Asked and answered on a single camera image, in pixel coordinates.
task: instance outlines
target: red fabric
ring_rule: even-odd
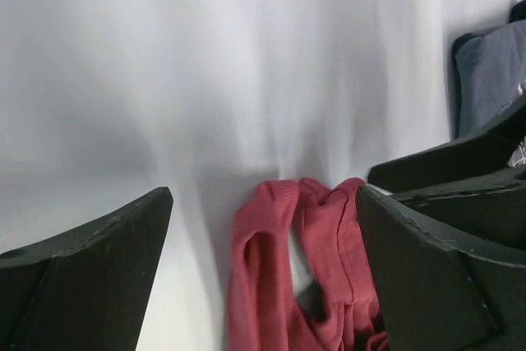
[[[364,182],[334,190],[316,180],[263,182],[236,214],[228,293],[232,351],[383,351],[380,307],[355,220]],[[293,294],[288,231],[294,226],[324,290],[325,320],[303,312]]]

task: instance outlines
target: white surface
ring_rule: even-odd
[[[451,40],[510,2],[0,0],[0,252],[167,185],[138,349],[220,349],[252,188],[448,140]]]

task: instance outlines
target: white print on gray fabric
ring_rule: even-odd
[[[524,93],[524,83],[519,84],[517,87],[517,96],[520,97]],[[504,110],[506,110],[508,107],[511,106],[511,104],[515,101],[511,100],[506,106],[504,106],[501,111],[499,112],[499,115],[502,114]],[[519,166],[524,166],[526,164],[526,138],[522,140],[517,147],[517,150],[511,155],[510,160],[508,161],[508,165],[512,168],[518,168]]]

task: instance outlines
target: crumpled red garment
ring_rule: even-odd
[[[228,291],[232,351],[384,351],[389,348],[354,197],[364,181],[330,190],[314,179],[268,181],[236,214]],[[323,288],[325,317],[298,305],[288,257],[294,226]]]

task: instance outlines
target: folded gray garment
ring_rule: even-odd
[[[464,35],[455,42],[453,51],[460,89],[460,137],[499,115],[524,92],[526,21]],[[510,159],[511,166],[523,164],[525,141]]]

